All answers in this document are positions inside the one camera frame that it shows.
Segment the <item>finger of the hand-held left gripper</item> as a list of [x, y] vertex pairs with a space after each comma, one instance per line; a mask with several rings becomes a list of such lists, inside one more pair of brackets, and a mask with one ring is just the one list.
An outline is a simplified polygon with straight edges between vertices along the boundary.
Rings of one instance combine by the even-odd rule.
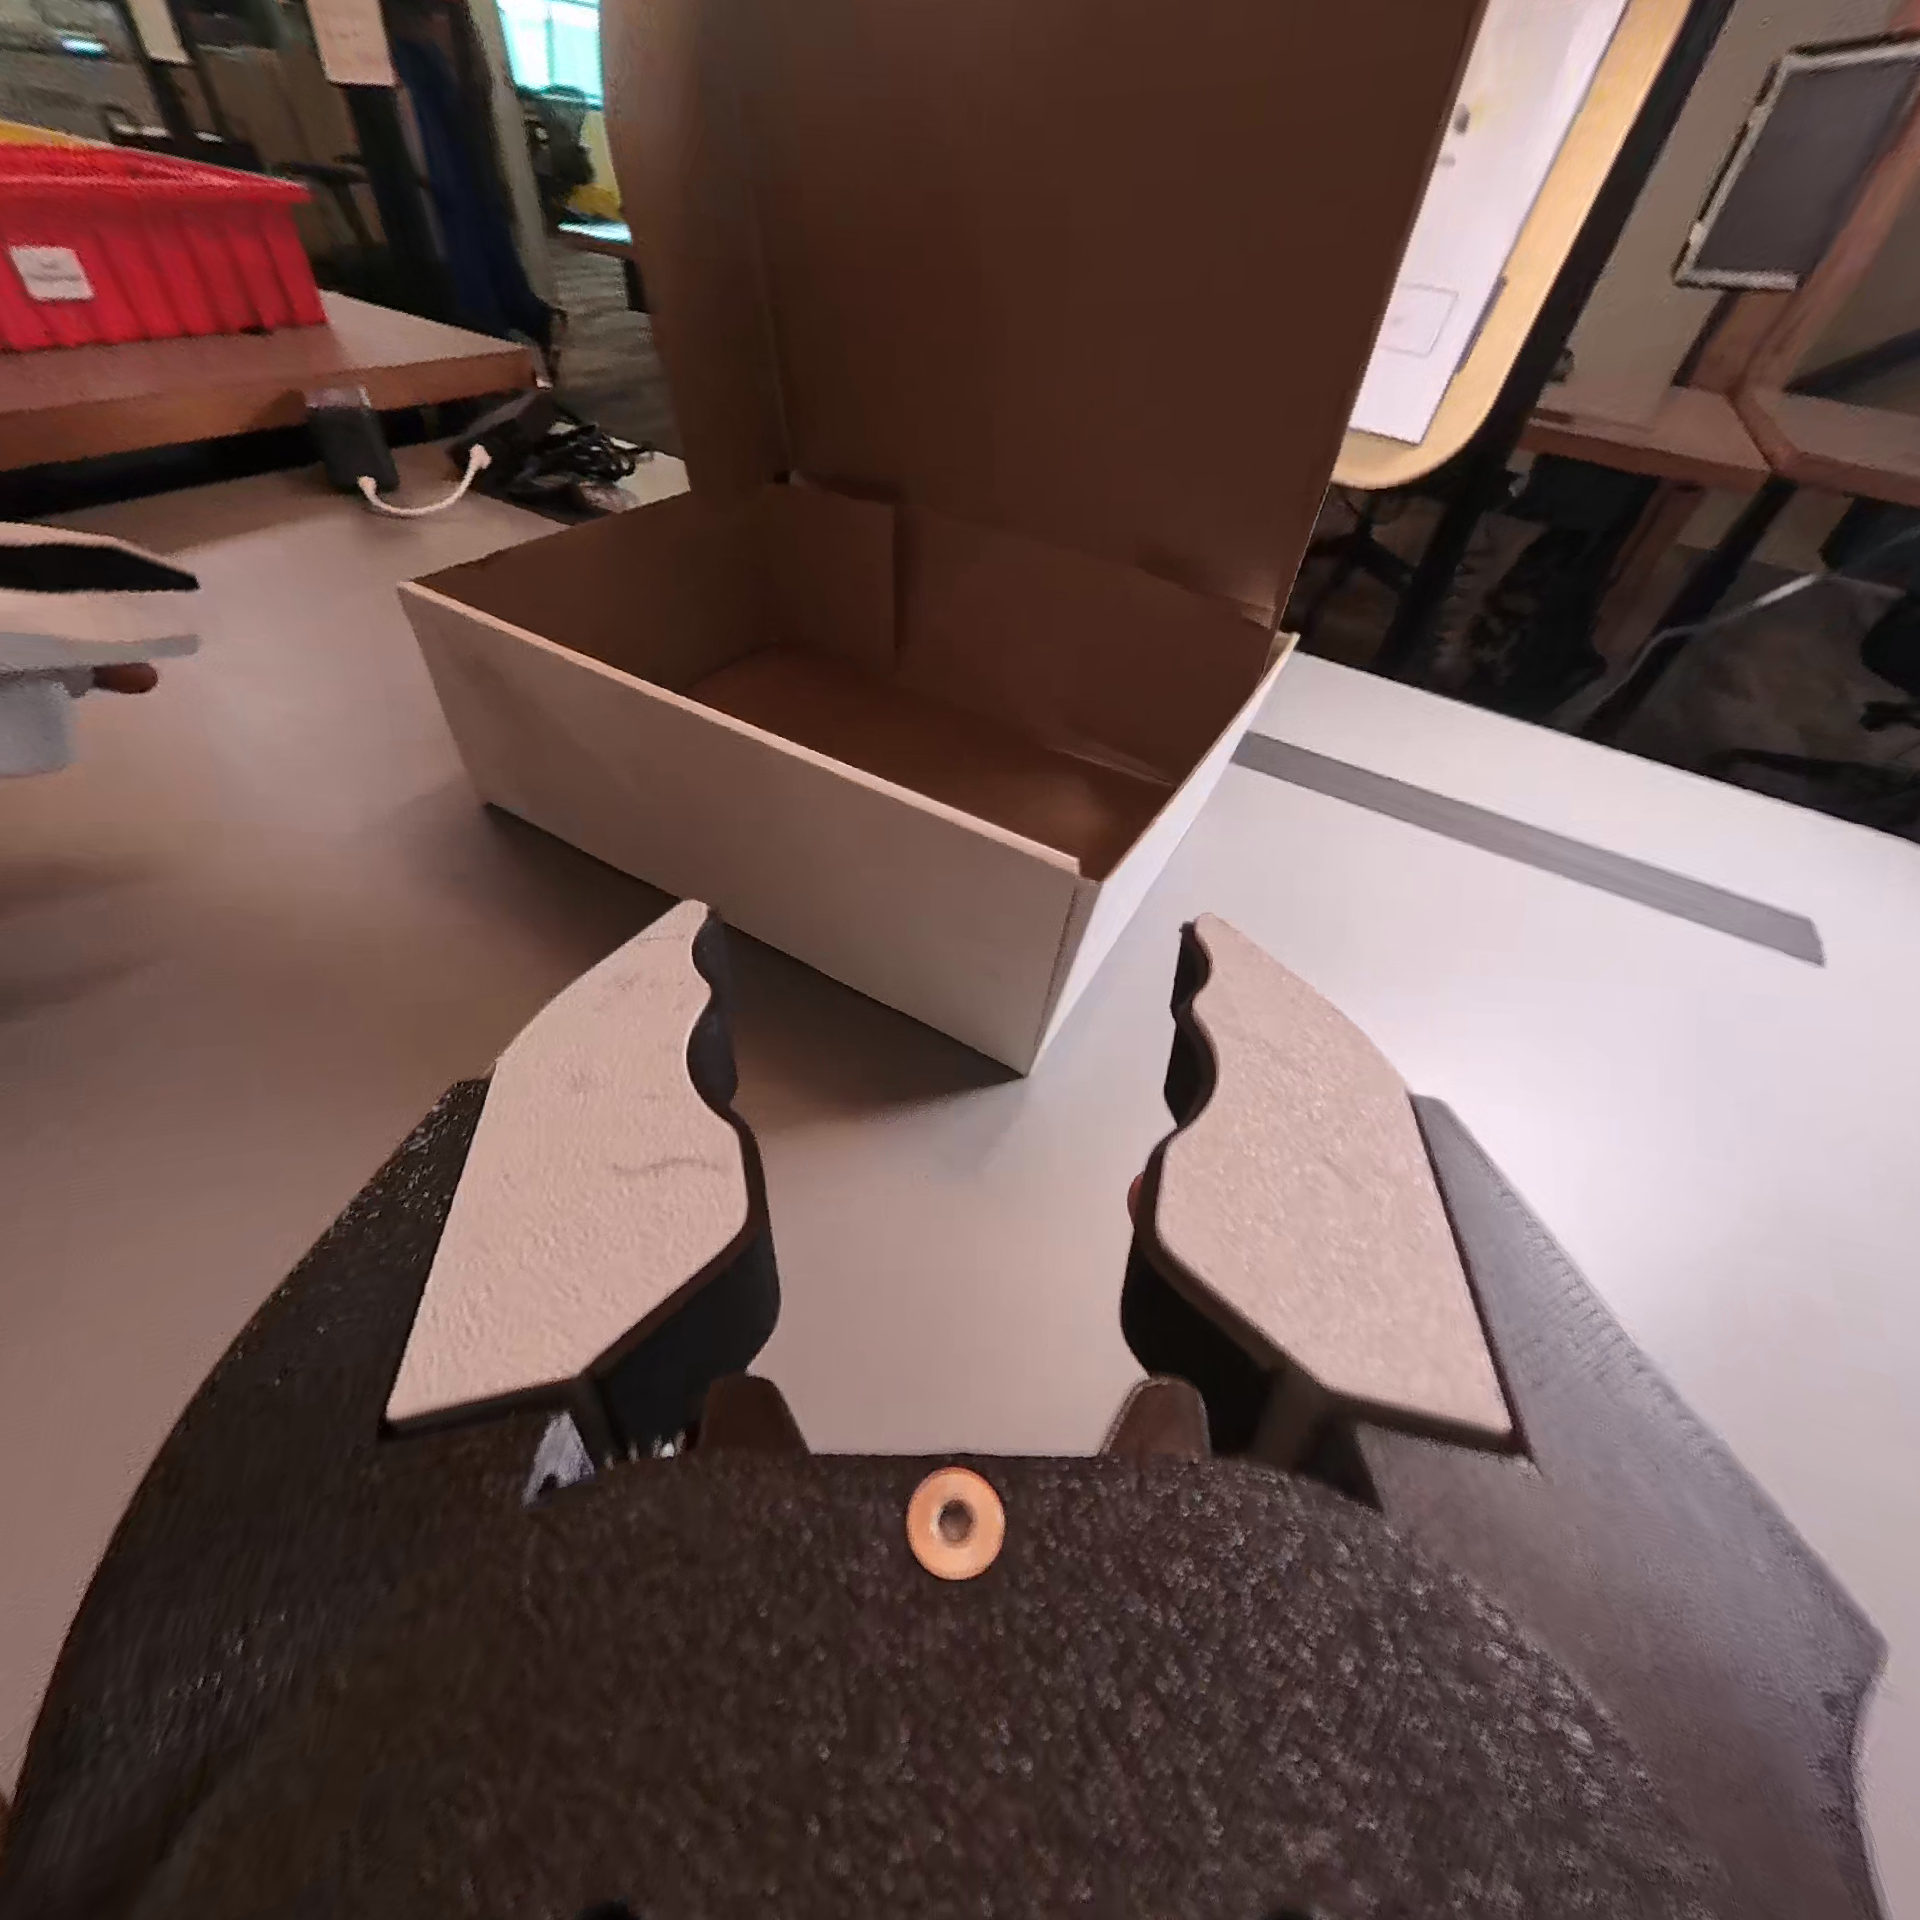
[[2, 591], [2, 773], [43, 777], [76, 754], [73, 703], [103, 666], [190, 656], [199, 588]]
[[2, 591], [15, 592], [196, 592], [191, 569], [137, 543], [28, 521], [2, 524]]

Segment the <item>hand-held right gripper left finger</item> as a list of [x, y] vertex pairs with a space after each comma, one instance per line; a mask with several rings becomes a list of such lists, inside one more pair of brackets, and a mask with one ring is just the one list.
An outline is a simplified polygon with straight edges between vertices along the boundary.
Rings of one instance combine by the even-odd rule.
[[728, 930], [686, 898], [498, 1055], [385, 1423], [564, 1407], [587, 1452], [655, 1452], [695, 1432], [776, 1318]]

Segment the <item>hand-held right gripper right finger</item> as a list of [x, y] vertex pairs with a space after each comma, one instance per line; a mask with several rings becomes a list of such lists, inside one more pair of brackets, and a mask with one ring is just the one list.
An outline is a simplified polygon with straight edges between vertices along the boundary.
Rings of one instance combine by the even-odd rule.
[[1404, 1078], [1215, 914], [1182, 928], [1164, 1104], [1119, 1333], [1198, 1394], [1214, 1452], [1319, 1452], [1356, 1424], [1516, 1448]]

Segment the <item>white cardboard box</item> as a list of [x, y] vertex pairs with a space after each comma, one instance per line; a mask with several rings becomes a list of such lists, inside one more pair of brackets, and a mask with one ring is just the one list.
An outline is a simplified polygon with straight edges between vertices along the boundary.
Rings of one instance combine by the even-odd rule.
[[1480, 2], [616, 2], [686, 488], [401, 591], [476, 794], [1029, 1071], [1275, 688]]

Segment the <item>brown wooden table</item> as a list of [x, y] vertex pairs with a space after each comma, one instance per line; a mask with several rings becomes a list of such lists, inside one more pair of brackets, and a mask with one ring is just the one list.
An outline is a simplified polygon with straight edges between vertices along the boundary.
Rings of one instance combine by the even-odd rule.
[[2, 355], [2, 472], [203, 445], [303, 425], [305, 397], [364, 390], [377, 412], [529, 390], [537, 357], [322, 293], [319, 325]]

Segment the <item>black power adapter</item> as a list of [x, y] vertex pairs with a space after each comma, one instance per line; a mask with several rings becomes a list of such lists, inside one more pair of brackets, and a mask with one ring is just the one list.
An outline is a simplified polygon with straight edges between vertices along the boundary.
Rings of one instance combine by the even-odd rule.
[[319, 466], [338, 490], [385, 498], [398, 488], [392, 447], [366, 387], [308, 390], [303, 410]]

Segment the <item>red plastic crate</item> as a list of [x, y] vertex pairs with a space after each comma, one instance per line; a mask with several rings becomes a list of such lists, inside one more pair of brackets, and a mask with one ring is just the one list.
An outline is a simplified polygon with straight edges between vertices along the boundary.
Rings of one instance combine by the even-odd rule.
[[2, 351], [327, 322], [305, 185], [50, 136], [2, 138]]

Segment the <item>blue hanging cloth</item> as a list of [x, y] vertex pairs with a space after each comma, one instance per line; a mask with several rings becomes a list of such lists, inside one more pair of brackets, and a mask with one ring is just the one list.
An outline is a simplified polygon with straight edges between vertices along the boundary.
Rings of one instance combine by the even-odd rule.
[[392, 2], [392, 60], [407, 93], [418, 178], [450, 281], [455, 319], [498, 338], [535, 330], [532, 293], [501, 182], [482, 44], [465, 2]]

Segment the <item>dark background table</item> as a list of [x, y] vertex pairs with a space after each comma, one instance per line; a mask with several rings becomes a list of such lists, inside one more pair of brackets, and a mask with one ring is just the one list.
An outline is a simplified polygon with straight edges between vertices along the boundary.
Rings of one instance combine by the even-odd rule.
[[645, 284], [641, 277], [631, 226], [620, 218], [568, 218], [555, 226], [555, 240], [574, 253], [606, 255], [620, 264], [629, 310], [645, 314]]

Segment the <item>black office chair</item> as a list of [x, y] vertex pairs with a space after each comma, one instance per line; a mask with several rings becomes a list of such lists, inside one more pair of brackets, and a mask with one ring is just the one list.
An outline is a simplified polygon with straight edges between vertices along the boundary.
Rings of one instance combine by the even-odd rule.
[[1918, 508], [1886, 499], [1855, 499], [1858, 552], [1854, 573], [1893, 592], [1858, 639], [1868, 672], [1887, 680], [1902, 700], [1863, 709], [1868, 733], [1918, 726]]

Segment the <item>wooden desk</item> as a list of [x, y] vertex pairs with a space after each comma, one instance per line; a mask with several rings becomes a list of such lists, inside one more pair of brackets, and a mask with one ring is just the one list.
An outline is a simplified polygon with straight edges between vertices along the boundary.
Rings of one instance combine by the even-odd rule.
[[1801, 490], [1918, 508], [1918, 415], [1831, 394], [1672, 387], [1650, 422], [1535, 412], [1522, 447], [1703, 490]]

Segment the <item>printed instruction sheet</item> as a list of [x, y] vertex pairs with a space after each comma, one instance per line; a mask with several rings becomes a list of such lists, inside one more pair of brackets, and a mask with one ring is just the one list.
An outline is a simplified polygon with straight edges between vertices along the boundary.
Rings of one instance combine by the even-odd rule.
[[1621, 25], [1623, 2], [1489, 2], [1349, 431], [1420, 441]]

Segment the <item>framed dark board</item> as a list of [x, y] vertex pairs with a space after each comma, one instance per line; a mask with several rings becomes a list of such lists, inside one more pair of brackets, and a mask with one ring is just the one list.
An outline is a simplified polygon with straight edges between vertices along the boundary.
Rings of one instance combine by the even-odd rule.
[[1915, 102], [1915, 32], [1790, 48], [1762, 77], [1669, 280], [1689, 290], [1796, 293]]

